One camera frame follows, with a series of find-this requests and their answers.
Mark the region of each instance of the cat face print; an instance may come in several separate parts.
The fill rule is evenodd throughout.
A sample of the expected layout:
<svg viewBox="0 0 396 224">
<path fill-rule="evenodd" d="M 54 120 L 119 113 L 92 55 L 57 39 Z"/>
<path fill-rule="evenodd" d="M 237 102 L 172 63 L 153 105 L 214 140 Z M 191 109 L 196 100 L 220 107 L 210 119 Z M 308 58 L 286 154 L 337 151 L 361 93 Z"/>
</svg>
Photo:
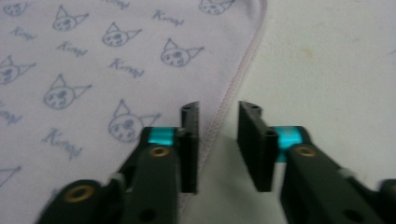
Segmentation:
<svg viewBox="0 0 396 224">
<path fill-rule="evenodd" d="M 121 100 L 113 120 L 108 125 L 108 132 L 121 142 L 131 143 L 139 138 L 145 126 L 150 126 L 159 117 L 160 114 L 138 117 L 132 114 L 125 102 Z"/>
<path fill-rule="evenodd" d="M 52 109 L 65 109 L 90 86 L 71 88 L 66 85 L 62 74 L 56 78 L 44 96 L 44 103 Z"/>
<path fill-rule="evenodd" d="M 204 48 L 182 49 L 169 39 L 163 48 L 161 60 L 174 67 L 183 67 Z"/>
<path fill-rule="evenodd" d="M 56 20 L 52 24 L 52 27 L 57 31 L 70 31 L 74 29 L 78 24 L 82 23 L 88 14 L 80 16 L 70 16 L 63 6 L 59 6 L 58 13 L 56 14 Z"/>
<path fill-rule="evenodd" d="M 8 16 L 17 17 L 23 13 L 26 7 L 27 7 L 27 3 L 17 3 L 17 4 L 6 5 L 3 7 L 3 10 Z"/>
<path fill-rule="evenodd" d="M 139 34 L 140 31 L 142 30 L 125 32 L 120 30 L 116 23 L 113 22 L 107 29 L 106 34 L 102 38 L 102 41 L 110 47 L 119 47 L 124 45 L 126 42 L 128 42 L 128 40 L 132 39 L 137 34 Z"/>
<path fill-rule="evenodd" d="M 0 85 L 7 85 L 17 77 L 26 73 L 35 63 L 29 65 L 15 65 L 11 56 L 0 63 Z"/>
<path fill-rule="evenodd" d="M 199 5 L 199 8 L 201 9 L 201 11 L 203 11 L 206 14 L 220 15 L 226 9 L 228 9 L 233 2 L 234 2 L 234 0 L 225 1 L 225 2 L 221 2 L 221 3 L 213 3 L 212 0 L 202 0 L 201 4 Z"/>
</svg>

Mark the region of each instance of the white table surface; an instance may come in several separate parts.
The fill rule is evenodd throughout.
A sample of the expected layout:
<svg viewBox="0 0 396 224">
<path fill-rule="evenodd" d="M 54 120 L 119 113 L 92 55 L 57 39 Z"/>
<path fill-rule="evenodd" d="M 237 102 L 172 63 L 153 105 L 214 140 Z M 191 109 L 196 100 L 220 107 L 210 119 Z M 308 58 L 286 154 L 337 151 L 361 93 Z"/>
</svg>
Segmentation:
<svg viewBox="0 0 396 224">
<path fill-rule="evenodd" d="M 396 1 L 269 0 L 262 41 L 200 176 L 183 224 L 287 223 L 278 193 L 258 193 L 235 142 L 237 102 L 269 125 L 305 126 L 370 189 L 396 178 Z"/>
</svg>

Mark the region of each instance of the cyan spacer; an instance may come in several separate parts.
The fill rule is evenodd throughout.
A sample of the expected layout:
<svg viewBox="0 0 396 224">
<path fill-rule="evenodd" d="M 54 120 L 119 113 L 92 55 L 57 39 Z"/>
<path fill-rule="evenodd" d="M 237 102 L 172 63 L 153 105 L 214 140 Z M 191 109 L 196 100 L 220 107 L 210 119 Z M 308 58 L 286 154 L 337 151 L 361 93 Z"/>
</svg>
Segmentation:
<svg viewBox="0 0 396 224">
<path fill-rule="evenodd" d="M 286 162 L 286 152 L 292 145 L 301 144 L 303 142 L 303 137 L 295 126 L 277 126 L 273 128 L 279 136 L 277 139 L 277 144 L 279 146 L 277 161 Z"/>
<path fill-rule="evenodd" d="M 174 144 L 175 128 L 155 127 L 151 128 L 148 142 L 151 144 L 172 146 Z"/>
</svg>

